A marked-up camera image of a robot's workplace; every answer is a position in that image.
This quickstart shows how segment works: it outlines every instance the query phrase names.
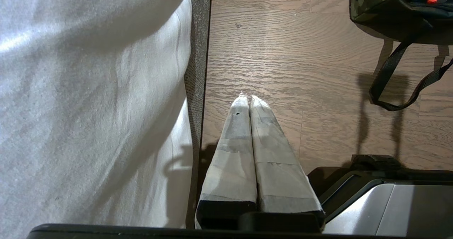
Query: black strap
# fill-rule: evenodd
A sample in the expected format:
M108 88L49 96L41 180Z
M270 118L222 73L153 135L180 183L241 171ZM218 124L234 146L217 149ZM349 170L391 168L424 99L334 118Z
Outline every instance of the black strap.
M413 104L417 100L419 93L430 86L431 84L437 82L442 78L443 74L453 65L453 59L447 65L434 70L433 72L429 73L427 76L423 78L422 81L417 85L414 92L412 93L411 98L408 102L402 105L392 105L387 102L379 101L379 97L384 91L385 86L389 82L390 78L393 75L393 72L400 63L401 57L403 57L406 48L409 47L412 43L414 43L419 37L425 35L429 31L432 30L432 25L428 23L426 20L423 20L422 28L408 37L404 39L404 41L392 52L390 57L385 61L384 65L380 68L379 72L377 73L376 78L374 79L371 88L369 88L369 95L371 97L372 103L375 105L379 105L380 107L389 110L389 111L398 111L404 109Z

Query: camouflage bag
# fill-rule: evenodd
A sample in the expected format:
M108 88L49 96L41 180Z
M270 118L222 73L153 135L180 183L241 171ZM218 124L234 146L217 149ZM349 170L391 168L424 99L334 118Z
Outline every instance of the camouflage bag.
M410 44L453 44L453 0L350 0L349 7L353 22L380 36L401 41L369 89L373 104L389 111L404 109L416 101L422 89L440 80L453 65L452 60L429 73L415 88L409 101L402 105L380 101L379 97Z

